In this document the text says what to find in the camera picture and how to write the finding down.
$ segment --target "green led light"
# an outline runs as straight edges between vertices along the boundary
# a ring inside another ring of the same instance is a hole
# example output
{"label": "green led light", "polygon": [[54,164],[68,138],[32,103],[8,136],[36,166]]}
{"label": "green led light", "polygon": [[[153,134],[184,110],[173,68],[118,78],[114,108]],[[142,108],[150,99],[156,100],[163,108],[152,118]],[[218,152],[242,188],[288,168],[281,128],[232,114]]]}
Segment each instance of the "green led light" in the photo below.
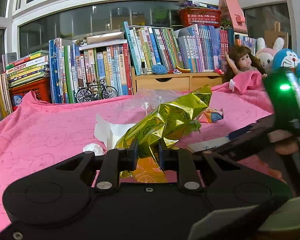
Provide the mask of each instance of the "green led light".
{"label": "green led light", "polygon": [[288,91],[288,90],[290,90],[290,85],[289,84],[282,84],[281,86],[280,86],[280,90],[282,90],[282,91]]}

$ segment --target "pink bunny plush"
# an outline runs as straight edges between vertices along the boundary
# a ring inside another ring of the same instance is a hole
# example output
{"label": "pink bunny plush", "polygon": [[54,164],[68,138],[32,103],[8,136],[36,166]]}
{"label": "pink bunny plush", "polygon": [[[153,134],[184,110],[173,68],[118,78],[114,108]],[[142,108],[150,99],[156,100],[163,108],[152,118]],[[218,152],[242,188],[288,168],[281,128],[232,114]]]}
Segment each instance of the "pink bunny plush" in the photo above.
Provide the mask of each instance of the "pink bunny plush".
{"label": "pink bunny plush", "polygon": [[263,66],[266,74],[270,74],[272,72],[272,61],[274,55],[284,46],[284,39],[277,38],[273,48],[266,48],[266,43],[263,38],[258,38],[257,40],[258,52],[256,53],[256,57],[260,59],[261,65]]}

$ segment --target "blue yarn ball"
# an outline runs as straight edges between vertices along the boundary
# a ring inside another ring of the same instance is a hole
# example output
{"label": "blue yarn ball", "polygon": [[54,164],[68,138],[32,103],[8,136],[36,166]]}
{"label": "blue yarn ball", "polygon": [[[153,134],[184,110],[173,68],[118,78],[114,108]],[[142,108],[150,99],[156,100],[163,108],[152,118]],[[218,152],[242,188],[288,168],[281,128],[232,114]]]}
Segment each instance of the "blue yarn ball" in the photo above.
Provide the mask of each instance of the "blue yarn ball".
{"label": "blue yarn ball", "polygon": [[157,65],[152,66],[151,70],[152,70],[152,72],[154,74],[157,74],[157,75],[163,75],[163,74],[167,74],[168,73],[168,71],[165,68],[165,66],[163,66],[161,64],[157,64]]}

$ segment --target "doll's arm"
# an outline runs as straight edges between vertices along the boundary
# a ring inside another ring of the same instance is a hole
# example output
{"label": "doll's arm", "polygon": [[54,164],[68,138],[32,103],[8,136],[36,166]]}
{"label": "doll's arm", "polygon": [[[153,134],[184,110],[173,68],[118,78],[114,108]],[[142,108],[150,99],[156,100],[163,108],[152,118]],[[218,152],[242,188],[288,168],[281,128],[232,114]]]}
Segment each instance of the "doll's arm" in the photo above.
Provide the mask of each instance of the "doll's arm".
{"label": "doll's arm", "polygon": [[237,66],[235,65],[234,61],[232,59],[230,59],[230,57],[229,57],[229,55],[228,55],[227,52],[226,52],[226,60],[227,60],[227,62],[229,64],[229,66],[232,68],[233,73],[235,75],[237,75],[239,73],[239,70],[238,70]]}

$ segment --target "pink cloth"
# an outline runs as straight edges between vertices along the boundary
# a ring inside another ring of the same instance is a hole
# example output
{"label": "pink cloth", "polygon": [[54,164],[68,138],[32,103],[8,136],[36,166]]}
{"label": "pink cloth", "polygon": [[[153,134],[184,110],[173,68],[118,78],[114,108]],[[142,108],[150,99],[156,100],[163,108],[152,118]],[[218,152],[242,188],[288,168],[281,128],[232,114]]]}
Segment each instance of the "pink cloth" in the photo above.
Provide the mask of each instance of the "pink cloth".
{"label": "pink cloth", "polygon": [[[268,100],[262,91],[255,95],[247,91],[240,96],[222,92],[223,86],[213,90],[210,107],[223,108],[224,119],[202,124],[200,133],[182,138],[179,147],[226,136],[270,114],[258,106],[263,104],[259,101]],[[120,107],[130,97],[62,105],[38,101],[33,92],[24,96],[18,109],[0,122],[0,231],[10,224],[2,205],[6,187],[17,179],[77,155],[89,143],[98,143],[105,149],[94,137],[96,113],[112,123],[136,123],[145,116],[144,111],[138,108],[123,112]],[[269,174],[269,168],[261,165],[256,156],[241,163]]]}
{"label": "pink cloth", "polygon": [[240,99],[258,106],[267,112],[274,112],[259,71],[241,72],[233,78],[233,81],[235,82],[234,92],[229,89],[229,82],[213,87],[212,91],[237,95]]}

